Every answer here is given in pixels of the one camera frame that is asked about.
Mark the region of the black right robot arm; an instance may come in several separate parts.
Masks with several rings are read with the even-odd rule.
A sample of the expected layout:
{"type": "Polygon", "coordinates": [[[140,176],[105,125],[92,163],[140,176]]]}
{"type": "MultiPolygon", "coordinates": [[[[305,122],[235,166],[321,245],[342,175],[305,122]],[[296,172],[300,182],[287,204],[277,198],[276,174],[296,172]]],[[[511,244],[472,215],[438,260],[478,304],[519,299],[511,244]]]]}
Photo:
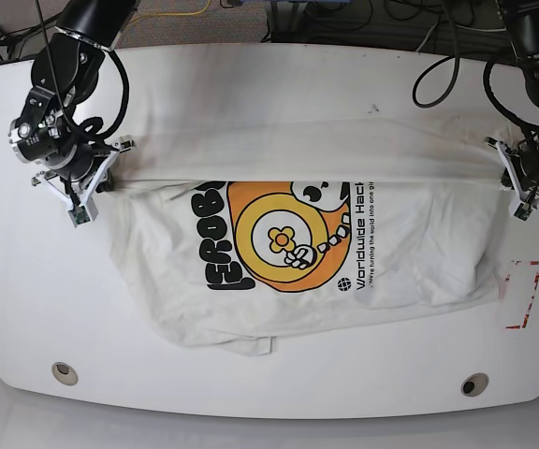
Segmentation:
{"type": "Polygon", "coordinates": [[[128,76],[114,47],[137,9],[136,1],[68,2],[55,33],[44,37],[45,47],[31,68],[32,88],[9,129],[16,156],[46,168],[35,183],[54,192],[79,224],[94,219],[92,195],[111,187],[111,165],[130,147],[107,140],[124,120],[129,101],[128,76]],[[105,59],[121,78],[119,112],[110,126],[100,117],[77,123],[76,107],[95,91],[105,59]]]}

